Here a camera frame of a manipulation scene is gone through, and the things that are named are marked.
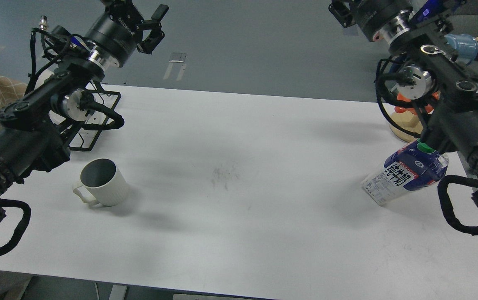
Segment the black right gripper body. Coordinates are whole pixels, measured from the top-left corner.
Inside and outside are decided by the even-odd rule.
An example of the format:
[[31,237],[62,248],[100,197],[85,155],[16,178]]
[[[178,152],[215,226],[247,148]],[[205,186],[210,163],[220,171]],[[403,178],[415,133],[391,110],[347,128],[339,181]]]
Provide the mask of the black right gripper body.
[[392,42],[410,30],[408,0],[332,0],[329,11],[343,28],[357,25],[367,40]]

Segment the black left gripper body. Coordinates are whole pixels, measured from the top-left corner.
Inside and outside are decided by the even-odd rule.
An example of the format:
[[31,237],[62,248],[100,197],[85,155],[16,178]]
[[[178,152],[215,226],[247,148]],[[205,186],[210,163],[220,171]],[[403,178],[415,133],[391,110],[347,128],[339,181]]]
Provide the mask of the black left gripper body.
[[164,39],[161,22],[146,20],[130,0],[103,0],[101,15],[84,36],[90,61],[101,68],[124,67],[137,50],[151,55]]

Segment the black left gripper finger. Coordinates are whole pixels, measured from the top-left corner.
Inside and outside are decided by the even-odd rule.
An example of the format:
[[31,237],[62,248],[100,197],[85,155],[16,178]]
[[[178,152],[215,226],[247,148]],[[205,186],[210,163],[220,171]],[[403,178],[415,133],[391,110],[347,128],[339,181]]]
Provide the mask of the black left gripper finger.
[[152,23],[159,23],[161,22],[163,19],[164,19],[164,16],[167,14],[167,12],[169,11],[170,7],[168,5],[165,5],[165,4],[160,4],[156,10],[153,12],[153,14],[151,15],[151,19],[150,21]]

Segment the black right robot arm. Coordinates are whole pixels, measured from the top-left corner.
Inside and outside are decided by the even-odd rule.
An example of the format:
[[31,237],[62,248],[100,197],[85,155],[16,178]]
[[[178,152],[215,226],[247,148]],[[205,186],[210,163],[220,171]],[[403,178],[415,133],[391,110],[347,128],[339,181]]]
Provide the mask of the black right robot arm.
[[330,13],[344,28],[357,25],[366,38],[384,39],[401,67],[416,66],[429,80],[414,79],[402,70],[378,70],[375,85],[378,103],[414,108],[423,124],[418,137],[441,153],[459,151],[476,179],[447,175],[438,184],[446,222],[460,232],[478,235],[478,226],[466,226],[456,218],[448,185],[475,188],[478,208],[478,74],[458,62],[458,52],[447,44],[452,30],[447,17],[463,0],[429,0],[414,12],[408,0],[333,0]]

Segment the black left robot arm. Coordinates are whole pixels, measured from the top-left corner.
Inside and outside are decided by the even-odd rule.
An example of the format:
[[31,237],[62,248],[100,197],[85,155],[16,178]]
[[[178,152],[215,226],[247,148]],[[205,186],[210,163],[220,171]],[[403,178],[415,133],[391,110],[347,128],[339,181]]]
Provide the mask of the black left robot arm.
[[130,0],[104,0],[105,7],[84,35],[58,26],[41,33],[55,55],[37,70],[32,63],[28,87],[21,99],[0,110],[0,256],[17,246],[30,222],[31,208],[23,201],[2,199],[14,183],[23,184],[34,170],[50,172],[70,160],[70,142],[80,129],[115,130],[124,118],[94,101],[87,84],[100,81],[109,66],[122,67],[135,50],[150,55],[164,39],[161,21],[169,10],[161,4],[145,20]]

